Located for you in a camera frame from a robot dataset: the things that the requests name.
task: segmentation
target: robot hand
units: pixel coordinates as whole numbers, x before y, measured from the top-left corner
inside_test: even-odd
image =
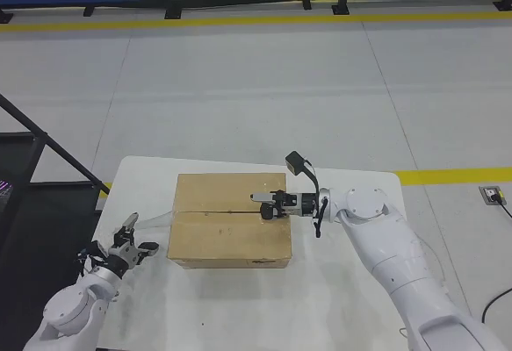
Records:
[[[116,296],[123,275],[158,251],[154,242],[134,245],[134,224],[138,217],[133,213],[114,234],[107,255],[96,241],[80,253],[84,260],[88,256],[97,257],[92,259],[91,272],[48,301],[40,328],[25,344],[25,351],[96,349],[107,307]]]

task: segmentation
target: metal pole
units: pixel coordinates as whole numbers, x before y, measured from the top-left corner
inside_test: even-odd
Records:
[[[95,175],[93,175],[82,163],[78,162],[71,154],[63,149],[56,141],[54,141],[48,134],[39,128],[33,121],[31,121],[22,111],[14,106],[7,98],[0,94],[0,107],[6,112],[10,113],[19,123],[29,129],[35,136],[42,138],[49,147],[51,147],[60,157],[66,160],[70,165],[76,168],[86,178],[90,179],[92,183],[96,184],[105,194],[109,194],[109,188],[103,184]]]

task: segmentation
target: floor seam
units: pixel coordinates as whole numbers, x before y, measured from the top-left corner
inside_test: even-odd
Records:
[[[112,104],[113,104],[113,99],[115,98],[115,93],[117,93],[117,87],[119,85],[119,79],[121,77],[121,73],[123,72],[123,65],[125,64],[125,59],[126,59],[126,56],[127,56],[128,52],[129,52],[129,47],[131,46],[131,38],[132,37],[133,37],[133,32],[131,32],[129,34],[129,40],[126,43],[125,54],[123,55],[123,60],[121,61],[121,66],[119,67],[119,73],[117,74],[117,80],[115,81],[115,87],[113,88],[112,98],[109,101],[109,106],[107,107],[107,112],[105,114],[104,124],[101,127],[101,132],[99,134],[99,140],[97,141],[96,152],[94,153],[94,160],[91,163],[91,168],[90,168],[91,172],[93,172],[94,165],[96,164],[97,151],[99,151],[99,146],[101,145],[101,139],[104,136],[105,126],[107,125],[107,119],[109,118],[109,112],[112,109]]]
[[[390,102],[393,105],[394,113],[396,114],[396,118],[398,119],[398,123],[400,124],[400,129],[402,130],[402,134],[404,134],[404,139],[406,140],[407,148],[410,151],[410,155],[412,156],[412,161],[414,162],[414,167],[416,170],[419,170],[419,168],[417,167],[417,161],[415,160],[415,157],[414,157],[414,153],[412,152],[412,147],[410,146],[410,142],[407,139],[406,131],[404,130],[404,125],[402,124],[400,115],[398,113],[398,110],[396,109],[396,104],[394,103],[393,96],[390,92],[390,89],[388,89],[388,84],[386,83],[385,76],[382,73],[382,68],[380,67],[379,60],[377,59],[377,55],[375,54],[375,50],[372,47],[371,39],[369,38],[369,33],[367,32],[367,29],[364,26],[364,22],[361,22],[361,26],[363,27],[364,35],[367,38],[367,41],[369,42],[369,47],[371,48],[372,56],[374,57],[375,62],[377,62],[377,68],[379,69],[380,76],[382,78],[383,83],[385,84],[386,93],[388,94],[388,97],[390,98]],[[451,253],[449,252],[449,247],[447,246],[447,241],[445,241],[445,237],[443,236],[443,231],[441,230],[441,226],[439,225],[439,221],[437,220],[437,215],[435,214],[433,204],[431,203],[431,199],[429,198],[429,195],[428,195],[427,189],[425,188],[425,185],[422,185],[422,188],[423,188],[423,193],[425,194],[425,197],[428,199],[429,208],[431,209],[431,212],[433,213],[433,218],[437,224],[437,229],[439,230],[439,235],[441,235],[441,240],[443,241],[445,250],[447,250],[447,255],[449,256],[449,261],[451,262],[452,270],[455,274],[455,277],[457,278],[458,287],[460,288],[460,292],[463,294],[463,299],[465,300],[466,308],[468,309],[468,313],[472,316],[472,310],[470,308],[470,305],[468,304],[468,300],[466,299],[466,294],[465,294],[465,290],[463,289],[463,285],[460,282],[460,279],[458,278],[457,270],[455,269],[455,263],[452,261]]]

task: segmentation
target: power cord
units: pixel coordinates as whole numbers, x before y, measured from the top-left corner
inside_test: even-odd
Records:
[[[507,208],[505,208],[505,206],[503,205],[503,201],[502,201],[502,199],[501,199],[500,194],[493,194],[493,195],[490,197],[490,199],[491,199],[492,201],[495,201],[496,203],[498,203],[498,204],[501,206],[501,208],[502,208],[502,209],[503,209],[503,210],[504,210],[504,211],[505,211],[505,212],[506,212],[506,213],[511,217],[511,219],[512,219],[512,214],[511,214],[511,213],[509,213],[508,209],[507,209]],[[512,291],[512,288],[509,288],[509,289],[507,289],[507,290],[503,291],[500,295],[498,295],[498,296],[494,297],[494,298],[493,298],[493,299],[492,299],[492,300],[491,300],[491,301],[486,305],[486,307],[484,308],[484,311],[482,312],[482,323],[486,323],[486,313],[487,313],[487,310],[490,308],[490,306],[491,306],[492,304],[494,304],[494,302],[496,302],[497,300],[499,300],[501,297],[503,297],[503,296],[505,296],[505,295],[509,294],[511,291]]]

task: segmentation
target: white table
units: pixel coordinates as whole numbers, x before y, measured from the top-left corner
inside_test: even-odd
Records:
[[[94,238],[132,213],[139,220],[170,211],[180,173],[284,172],[287,190],[312,192],[285,166],[126,157],[120,164]],[[317,168],[320,186],[383,189],[402,212],[400,180],[391,173]],[[292,259],[286,269],[182,269],[166,258],[169,229],[135,233],[137,245],[160,251],[125,274],[110,304],[99,346],[123,350],[407,350],[402,320],[358,259],[338,224],[314,237],[310,218],[292,218]]]

